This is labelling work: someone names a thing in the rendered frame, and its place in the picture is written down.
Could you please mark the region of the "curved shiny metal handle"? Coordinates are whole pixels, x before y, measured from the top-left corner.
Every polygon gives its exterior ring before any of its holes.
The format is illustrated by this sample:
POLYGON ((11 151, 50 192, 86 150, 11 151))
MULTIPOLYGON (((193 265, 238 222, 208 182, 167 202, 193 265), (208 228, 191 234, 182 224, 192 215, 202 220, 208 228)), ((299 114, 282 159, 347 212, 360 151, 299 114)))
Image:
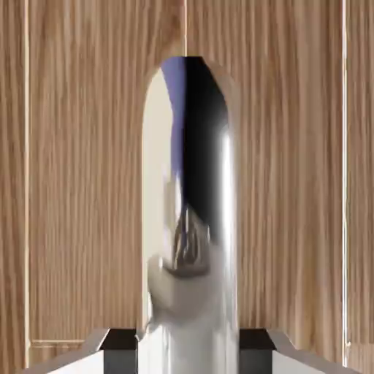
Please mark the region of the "curved shiny metal handle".
POLYGON ((228 85, 202 57, 173 56, 147 89, 139 374, 237 374, 228 85))

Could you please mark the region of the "light wood drawer front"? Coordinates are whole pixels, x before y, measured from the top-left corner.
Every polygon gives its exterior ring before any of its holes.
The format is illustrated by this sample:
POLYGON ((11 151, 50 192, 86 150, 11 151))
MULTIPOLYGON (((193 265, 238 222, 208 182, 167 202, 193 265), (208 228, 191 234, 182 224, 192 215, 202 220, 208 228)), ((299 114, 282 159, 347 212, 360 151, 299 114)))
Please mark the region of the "light wood drawer front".
POLYGON ((342 0, 29 0, 35 365, 141 325, 141 117, 189 53, 235 81, 242 327, 342 359, 342 0))

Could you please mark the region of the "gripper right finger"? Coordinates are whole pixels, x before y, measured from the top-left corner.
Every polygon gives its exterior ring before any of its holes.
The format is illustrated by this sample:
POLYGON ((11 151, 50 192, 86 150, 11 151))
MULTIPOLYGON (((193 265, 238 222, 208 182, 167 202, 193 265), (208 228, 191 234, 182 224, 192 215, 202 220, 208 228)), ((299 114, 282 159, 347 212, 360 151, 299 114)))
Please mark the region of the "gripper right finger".
POLYGON ((299 350, 281 331, 241 329, 239 374, 361 374, 299 350))

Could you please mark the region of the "light wood cabinet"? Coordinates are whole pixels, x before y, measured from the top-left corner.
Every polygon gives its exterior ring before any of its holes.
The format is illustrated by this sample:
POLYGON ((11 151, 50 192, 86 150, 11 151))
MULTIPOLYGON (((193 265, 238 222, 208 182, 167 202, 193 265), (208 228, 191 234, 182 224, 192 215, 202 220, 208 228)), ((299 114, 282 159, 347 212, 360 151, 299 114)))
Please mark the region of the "light wood cabinet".
MULTIPOLYGON (((0 374, 29 364, 28 3, 0 0, 0 374)), ((341 362, 374 374, 374 0, 342 0, 341 37, 341 362)))

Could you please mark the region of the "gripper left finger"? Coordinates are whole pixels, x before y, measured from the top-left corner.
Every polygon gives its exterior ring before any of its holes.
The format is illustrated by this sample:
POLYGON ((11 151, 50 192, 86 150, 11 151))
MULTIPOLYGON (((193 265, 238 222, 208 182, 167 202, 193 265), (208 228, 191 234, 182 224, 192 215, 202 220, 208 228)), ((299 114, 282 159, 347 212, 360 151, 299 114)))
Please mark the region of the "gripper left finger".
POLYGON ((137 374, 137 346, 135 329, 95 329, 76 351, 18 374, 137 374))

